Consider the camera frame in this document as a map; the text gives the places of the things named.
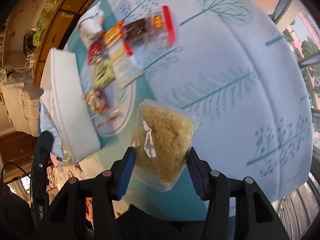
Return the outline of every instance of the food wrapper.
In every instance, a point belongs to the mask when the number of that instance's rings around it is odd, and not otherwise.
[[[92,84],[94,88],[104,88],[115,79],[111,60],[105,59],[93,66]]]
[[[158,10],[149,12],[145,18],[123,26],[122,35],[127,44],[144,39],[147,48],[153,45],[173,45],[176,32],[169,6],[161,6]]]
[[[137,157],[134,176],[159,190],[170,190],[186,165],[199,120],[187,112],[145,99],[137,111],[132,146]]]
[[[98,2],[84,15],[81,16],[77,23],[79,36],[86,48],[95,42],[103,33],[103,11],[100,10]]]
[[[91,89],[84,96],[90,107],[95,127],[101,127],[117,118],[119,108],[110,107],[107,95],[101,89]]]
[[[131,58],[127,55],[126,44],[122,40],[122,25],[123,20],[103,36],[104,44],[113,65],[116,82],[120,89],[124,89],[144,74],[142,70],[132,63]]]
[[[88,49],[88,64],[92,65],[101,59],[101,44],[98,41],[93,42]]]

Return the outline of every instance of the window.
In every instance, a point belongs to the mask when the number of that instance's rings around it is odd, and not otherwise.
[[[24,190],[29,194],[30,193],[30,178],[28,176],[25,176],[20,179],[22,182],[22,185],[24,187]]]

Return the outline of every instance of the cable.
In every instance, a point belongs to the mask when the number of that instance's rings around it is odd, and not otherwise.
[[[20,170],[21,170],[26,176],[28,176],[29,179],[30,179],[30,175],[28,175],[28,174],[25,172],[25,170],[24,170],[23,168],[21,168],[19,165],[17,165],[17,164],[14,163],[14,162],[7,162],[5,165],[3,165],[2,170],[1,170],[1,180],[2,180],[2,181],[3,181],[4,168],[5,168],[6,166],[8,166],[9,164],[16,166],[18,169],[20,169]]]

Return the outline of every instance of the wall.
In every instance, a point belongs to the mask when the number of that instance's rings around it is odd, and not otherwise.
[[[12,31],[15,36],[10,39],[9,50],[23,49],[23,36],[36,26],[39,15],[47,0],[20,0],[15,10]]]
[[[15,131],[15,129],[9,123],[7,108],[3,105],[0,105],[0,136],[12,131]]]
[[[279,31],[283,32],[295,19],[295,17],[298,16],[299,12],[301,12],[303,8],[304,6],[299,0],[293,0],[289,8],[277,24]]]
[[[279,0],[254,0],[256,4],[268,15],[272,14]]]
[[[15,69],[24,68],[26,66],[25,64],[27,63],[23,50],[9,51],[6,58],[6,64],[12,65]]]

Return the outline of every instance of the plastic bag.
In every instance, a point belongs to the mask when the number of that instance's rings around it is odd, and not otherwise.
[[[116,82],[120,89],[124,89],[144,72],[132,63],[127,55],[125,43],[122,40],[121,28],[123,20],[119,21],[104,36],[104,44],[113,64],[113,70],[116,76]]]
[[[126,43],[144,39],[145,45],[156,43],[160,46],[171,46],[176,41],[176,33],[169,6],[148,13],[145,18],[131,22],[122,27]]]
[[[52,154],[60,159],[63,159],[63,146],[60,133],[53,122],[44,103],[40,101],[40,131],[49,131],[53,136]]]
[[[82,15],[77,23],[79,36],[86,48],[89,48],[104,33],[104,18],[103,11],[99,7],[100,3],[98,2]]]
[[[132,146],[134,176],[159,191],[170,190],[180,177],[199,120],[189,113],[145,99],[137,110]]]
[[[86,93],[84,99],[89,105],[95,127],[99,128],[117,118],[119,108],[109,105],[107,95],[103,90],[91,89]]]

